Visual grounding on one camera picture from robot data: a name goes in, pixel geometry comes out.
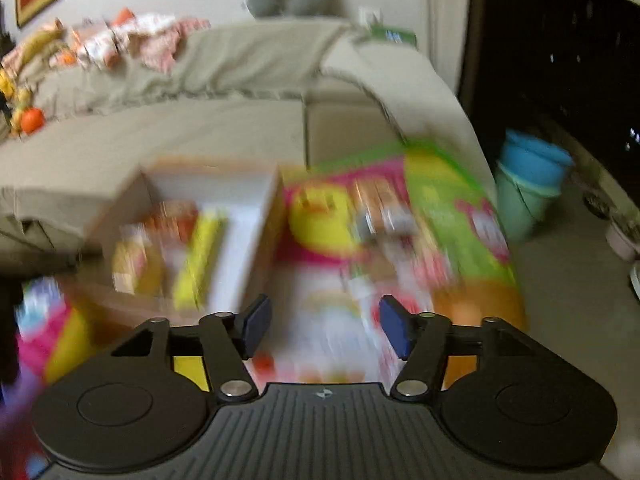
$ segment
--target ribbed black surface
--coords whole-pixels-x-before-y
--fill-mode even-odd
[[[43,480],[105,476],[53,466]],[[613,480],[597,465],[535,475],[481,462],[431,412],[390,400],[376,384],[272,384],[259,400],[222,408],[194,446],[113,480]]]

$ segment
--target green box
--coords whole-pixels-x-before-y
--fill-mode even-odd
[[[384,25],[372,25],[371,36],[377,40],[390,41],[392,43],[410,44],[418,47],[418,39],[412,30],[396,27],[385,27]]]

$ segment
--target light blue bucket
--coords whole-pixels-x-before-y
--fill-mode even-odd
[[[544,140],[507,130],[500,162],[517,177],[535,186],[559,189],[567,170],[574,164],[571,155]]]
[[[560,195],[559,189],[526,182],[500,162],[495,183],[498,190],[498,217],[510,242],[529,237],[536,224],[545,219],[549,204]]]

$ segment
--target metal screw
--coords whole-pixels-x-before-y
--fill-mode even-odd
[[[398,386],[396,386],[396,390],[405,397],[417,397],[428,392],[429,387],[422,381],[410,379],[399,383]]]
[[[241,397],[251,391],[251,385],[246,381],[227,381],[220,386],[220,391],[227,397]]]

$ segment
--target white curtain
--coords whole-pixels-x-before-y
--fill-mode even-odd
[[[425,0],[423,51],[453,92],[458,91],[460,81],[468,3],[469,0]]]

